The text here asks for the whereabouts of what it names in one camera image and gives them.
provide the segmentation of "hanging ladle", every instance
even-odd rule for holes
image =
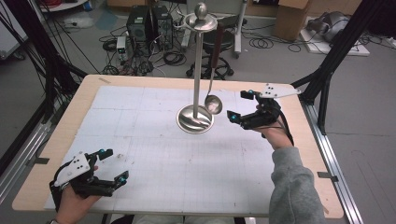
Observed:
[[[209,93],[212,90],[213,78],[215,76],[216,68],[218,67],[218,60],[219,60],[219,54],[220,54],[223,33],[224,33],[224,24],[219,22],[218,28],[216,30],[216,40],[215,40],[215,46],[214,46],[213,54],[212,54],[212,61],[211,61],[212,73],[210,75],[209,90],[207,91],[207,95],[205,98],[205,107],[206,107],[207,111],[214,115],[219,114],[222,110],[222,102],[221,102],[220,98],[216,95],[209,95]]]

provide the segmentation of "aluminum frame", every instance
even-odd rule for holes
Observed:
[[[347,186],[341,167],[335,157],[332,145],[330,144],[327,135],[323,134],[318,126],[318,112],[314,105],[307,105],[301,102],[302,108],[305,112],[309,125],[311,126],[312,134],[317,140],[317,144],[322,155],[322,158],[327,166],[328,172],[331,176],[336,176],[337,181],[333,181],[335,190],[337,191],[338,198],[341,201],[346,217],[351,224],[363,224],[361,213],[352,194]]]

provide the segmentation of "grid paper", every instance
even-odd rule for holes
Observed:
[[[274,189],[272,148],[259,133],[227,119],[227,110],[254,112],[257,102],[239,92],[212,91],[223,102],[206,133],[177,126],[177,111],[192,104],[193,90],[101,87],[64,157],[112,148],[95,175],[112,180],[128,170],[125,186],[93,210],[139,214],[268,214]],[[200,93],[203,105],[206,92]],[[45,208],[53,209],[49,196]]]

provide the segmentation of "ladle stand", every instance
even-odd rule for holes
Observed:
[[[194,69],[194,98],[193,105],[186,105],[177,113],[177,125],[186,133],[204,133],[214,123],[214,117],[207,109],[198,105],[201,81],[202,48],[204,33],[214,30],[218,25],[216,18],[207,14],[204,3],[198,3],[194,13],[184,17],[183,25],[177,28],[187,28],[196,32],[196,51]]]

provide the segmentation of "gray sweater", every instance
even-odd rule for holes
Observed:
[[[270,224],[326,223],[314,176],[303,167],[298,148],[275,150],[273,161],[271,178],[275,189],[270,202]]]

